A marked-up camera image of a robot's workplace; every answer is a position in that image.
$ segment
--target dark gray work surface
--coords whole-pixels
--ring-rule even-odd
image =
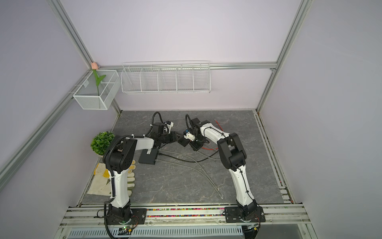
[[[154,111],[123,111],[115,128],[115,135],[147,133]],[[208,120],[216,127],[219,122],[225,132],[237,133],[247,153],[246,172],[248,182],[257,203],[283,203],[271,164],[268,159],[259,129],[252,111],[162,111],[163,121],[174,122],[172,130],[183,134],[186,129],[185,114],[191,119]],[[159,122],[158,115],[154,122]],[[185,148],[179,143],[165,145],[165,150],[183,153],[196,160],[205,157],[194,152],[189,145]],[[200,149],[200,152],[211,155],[214,151]],[[170,154],[184,160],[187,157]],[[236,192],[229,171],[220,160],[208,159],[200,162],[211,179],[218,185],[223,199],[219,197],[211,184],[198,172],[178,165],[157,161],[155,165],[139,164],[141,151],[136,151],[135,187],[132,188],[132,203],[236,203]],[[196,163],[185,163],[166,156],[159,159],[187,165],[201,171]],[[101,204],[107,196],[86,194],[83,204]]]

